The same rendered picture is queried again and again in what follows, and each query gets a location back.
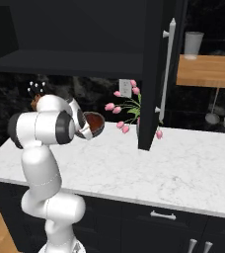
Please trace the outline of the open black wall cabinet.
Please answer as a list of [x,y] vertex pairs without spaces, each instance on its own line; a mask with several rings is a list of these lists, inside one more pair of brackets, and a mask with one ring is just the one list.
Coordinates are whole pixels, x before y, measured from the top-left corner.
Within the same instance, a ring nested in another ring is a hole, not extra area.
[[140,78],[146,0],[0,0],[0,71]]

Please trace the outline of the wooden wall shelf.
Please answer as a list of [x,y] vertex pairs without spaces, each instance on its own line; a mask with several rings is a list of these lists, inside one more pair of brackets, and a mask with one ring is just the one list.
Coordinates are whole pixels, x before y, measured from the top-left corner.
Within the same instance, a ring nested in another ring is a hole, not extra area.
[[199,55],[186,59],[180,55],[177,84],[180,86],[225,88],[225,56]]

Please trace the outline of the hanging silver ladle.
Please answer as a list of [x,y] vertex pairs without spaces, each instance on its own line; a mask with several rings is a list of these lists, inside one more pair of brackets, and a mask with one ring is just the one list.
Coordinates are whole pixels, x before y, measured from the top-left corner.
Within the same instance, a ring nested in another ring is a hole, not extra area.
[[214,97],[211,112],[208,113],[205,116],[205,120],[211,125],[217,125],[220,122],[219,116],[214,113],[214,108],[215,108],[215,105],[216,105],[218,94],[219,94],[219,89],[216,89],[216,93],[215,93],[215,97]]

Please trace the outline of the black base cabinet run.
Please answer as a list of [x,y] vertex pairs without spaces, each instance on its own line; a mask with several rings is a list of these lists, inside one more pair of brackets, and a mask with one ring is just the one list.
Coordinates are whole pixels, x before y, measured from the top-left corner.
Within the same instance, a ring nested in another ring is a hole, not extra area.
[[[26,186],[0,182],[0,212],[18,250],[38,253],[46,242],[44,221],[24,213],[21,198]],[[206,215],[202,233],[165,240],[126,240],[121,236],[120,204],[113,200],[86,196],[86,212],[73,225],[87,253],[188,253],[190,239],[197,240],[192,253],[203,253],[206,241],[213,243],[208,253],[225,253],[225,218]]]

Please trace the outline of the white wall socket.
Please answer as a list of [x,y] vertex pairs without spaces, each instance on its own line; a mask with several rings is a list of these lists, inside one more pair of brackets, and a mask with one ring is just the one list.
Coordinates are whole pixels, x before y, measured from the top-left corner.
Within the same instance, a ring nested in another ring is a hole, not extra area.
[[120,79],[119,83],[119,93],[120,96],[123,98],[130,98],[131,97],[131,83],[128,79]]

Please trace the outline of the black drawer front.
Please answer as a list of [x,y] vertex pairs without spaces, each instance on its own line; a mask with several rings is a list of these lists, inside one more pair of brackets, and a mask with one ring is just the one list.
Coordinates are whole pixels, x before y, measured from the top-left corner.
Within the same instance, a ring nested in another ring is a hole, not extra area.
[[[173,213],[177,219],[152,217],[150,212],[162,214]],[[187,211],[178,211],[159,207],[144,206],[140,204],[121,203],[121,236],[126,240],[161,241],[172,238],[180,241],[188,234],[202,233],[207,217]]]

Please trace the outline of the black cabinet door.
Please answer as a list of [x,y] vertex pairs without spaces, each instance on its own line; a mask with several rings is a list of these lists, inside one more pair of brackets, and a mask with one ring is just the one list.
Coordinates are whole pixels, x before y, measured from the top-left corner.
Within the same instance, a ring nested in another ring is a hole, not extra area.
[[159,114],[155,113],[155,108],[161,106],[168,48],[168,39],[163,39],[163,32],[169,30],[170,23],[175,18],[177,24],[171,54],[167,99],[168,91],[177,79],[187,6],[188,0],[147,0],[138,135],[138,148],[142,150],[150,149],[159,124]]

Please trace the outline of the grey cup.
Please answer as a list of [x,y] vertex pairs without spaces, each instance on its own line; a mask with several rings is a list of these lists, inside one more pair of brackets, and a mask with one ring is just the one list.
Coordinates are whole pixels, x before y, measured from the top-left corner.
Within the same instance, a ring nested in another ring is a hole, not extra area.
[[188,60],[196,60],[204,33],[186,32],[184,58]]

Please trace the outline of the pink tulips in vase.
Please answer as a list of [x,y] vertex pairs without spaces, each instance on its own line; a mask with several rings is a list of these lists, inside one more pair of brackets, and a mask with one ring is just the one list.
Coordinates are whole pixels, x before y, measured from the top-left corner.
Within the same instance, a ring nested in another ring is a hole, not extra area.
[[[122,110],[126,110],[128,114],[132,115],[132,118],[120,121],[116,123],[116,127],[120,129],[123,133],[128,133],[130,131],[130,126],[133,123],[136,123],[136,133],[139,133],[140,128],[140,111],[141,111],[141,92],[140,89],[137,87],[137,82],[134,79],[129,80],[131,83],[131,97],[126,98],[121,104],[115,103],[107,103],[105,104],[105,110],[107,112],[112,112],[113,114],[117,115]],[[114,91],[113,94],[118,97],[122,98],[119,93],[119,88],[117,91]]]

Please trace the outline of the brown pot with dotted sprigs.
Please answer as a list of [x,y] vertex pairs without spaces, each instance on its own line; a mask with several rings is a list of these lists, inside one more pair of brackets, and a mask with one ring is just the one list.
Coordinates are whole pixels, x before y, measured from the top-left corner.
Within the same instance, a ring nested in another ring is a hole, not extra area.
[[44,82],[30,82],[28,93],[32,98],[31,107],[35,111],[37,109],[38,101],[46,93]]

